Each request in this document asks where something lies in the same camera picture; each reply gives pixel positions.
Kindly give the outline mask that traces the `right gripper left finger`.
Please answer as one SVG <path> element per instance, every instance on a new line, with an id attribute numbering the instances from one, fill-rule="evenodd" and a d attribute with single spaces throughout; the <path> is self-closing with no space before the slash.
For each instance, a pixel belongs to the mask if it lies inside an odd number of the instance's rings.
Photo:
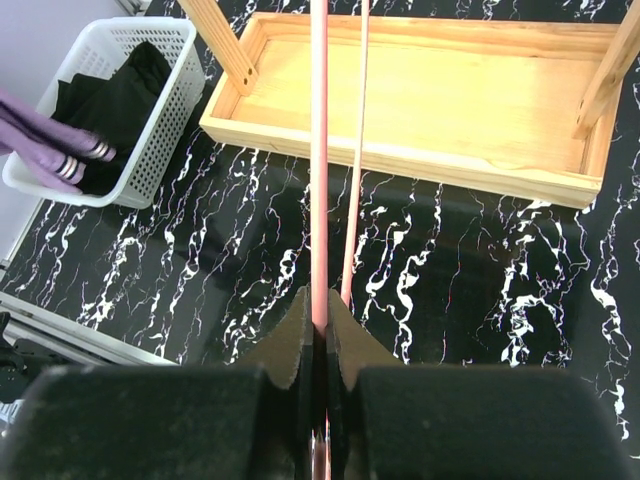
<path id="1" fill-rule="evenodd" d="M 1 443 L 5 479 L 308 479 L 306 288 L 230 365 L 43 371 Z"/>

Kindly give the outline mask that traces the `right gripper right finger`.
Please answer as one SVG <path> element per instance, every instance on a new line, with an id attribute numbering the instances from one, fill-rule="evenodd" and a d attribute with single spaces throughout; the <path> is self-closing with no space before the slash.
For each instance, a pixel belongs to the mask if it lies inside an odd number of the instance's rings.
<path id="1" fill-rule="evenodd" d="M 336 479 L 631 479 L 586 383 L 564 369 L 406 365 L 329 295 Z"/>

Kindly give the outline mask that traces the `pink hanger holding purple trousers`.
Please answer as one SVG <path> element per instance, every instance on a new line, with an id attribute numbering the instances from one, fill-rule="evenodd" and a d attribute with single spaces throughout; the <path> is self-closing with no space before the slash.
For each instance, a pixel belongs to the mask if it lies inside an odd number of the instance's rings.
<path id="1" fill-rule="evenodd" d="M 365 124 L 370 3 L 361 3 L 361 58 L 358 123 L 349 203 L 348 228 L 343 259 L 341 297 L 351 295 L 355 234 L 361 178 Z M 310 137 L 310 217 L 311 217 L 311 321 L 314 349 L 319 360 L 326 359 L 328 327 L 328 3 L 312 1 L 311 19 L 311 137 Z"/>

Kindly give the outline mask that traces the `purple trousers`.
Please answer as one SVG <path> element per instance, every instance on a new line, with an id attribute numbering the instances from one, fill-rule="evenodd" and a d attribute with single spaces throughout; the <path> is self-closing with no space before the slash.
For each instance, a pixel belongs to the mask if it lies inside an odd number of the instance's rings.
<path id="1" fill-rule="evenodd" d="M 46 187 L 79 193 L 78 184 L 91 163 L 107 163 L 117 150 L 99 135 L 36 112 L 1 92 L 1 153 L 19 155 Z"/>

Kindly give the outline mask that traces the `black trousers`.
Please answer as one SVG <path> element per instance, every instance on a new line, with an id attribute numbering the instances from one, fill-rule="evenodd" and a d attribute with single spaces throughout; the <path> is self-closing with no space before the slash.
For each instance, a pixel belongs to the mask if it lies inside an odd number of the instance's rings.
<path id="1" fill-rule="evenodd" d="M 111 160 L 82 159 L 82 193 L 105 195 L 114 188 L 170 73 L 162 53 L 145 41 L 108 80 L 76 74 L 58 83 L 52 118 L 96 134 L 115 152 Z"/>

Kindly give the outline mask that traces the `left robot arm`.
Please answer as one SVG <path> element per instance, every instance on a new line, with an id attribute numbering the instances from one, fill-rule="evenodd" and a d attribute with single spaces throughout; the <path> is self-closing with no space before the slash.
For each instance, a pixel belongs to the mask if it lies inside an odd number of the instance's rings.
<path id="1" fill-rule="evenodd" d="M 28 386 L 47 367 L 56 364 L 55 355 L 23 352 L 4 338 L 11 316 L 1 313 L 1 402 L 12 403 L 22 397 Z"/>

